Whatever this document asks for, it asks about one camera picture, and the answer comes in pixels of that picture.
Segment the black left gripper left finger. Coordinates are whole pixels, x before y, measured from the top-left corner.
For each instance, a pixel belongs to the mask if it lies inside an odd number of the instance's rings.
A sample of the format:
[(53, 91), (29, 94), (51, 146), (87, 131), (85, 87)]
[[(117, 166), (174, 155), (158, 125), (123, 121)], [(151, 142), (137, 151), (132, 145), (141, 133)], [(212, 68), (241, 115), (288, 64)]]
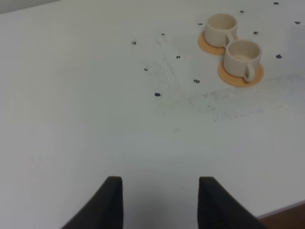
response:
[(108, 177), (87, 204), (64, 229), (122, 229), (123, 185), (121, 177)]

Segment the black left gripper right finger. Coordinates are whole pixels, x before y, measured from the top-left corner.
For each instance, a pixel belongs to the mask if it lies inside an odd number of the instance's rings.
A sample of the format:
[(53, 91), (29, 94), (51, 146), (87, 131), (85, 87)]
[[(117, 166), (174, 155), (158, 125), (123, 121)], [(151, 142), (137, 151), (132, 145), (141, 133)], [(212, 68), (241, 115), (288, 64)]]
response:
[(200, 177), (197, 222), (200, 229), (265, 229), (214, 177)]

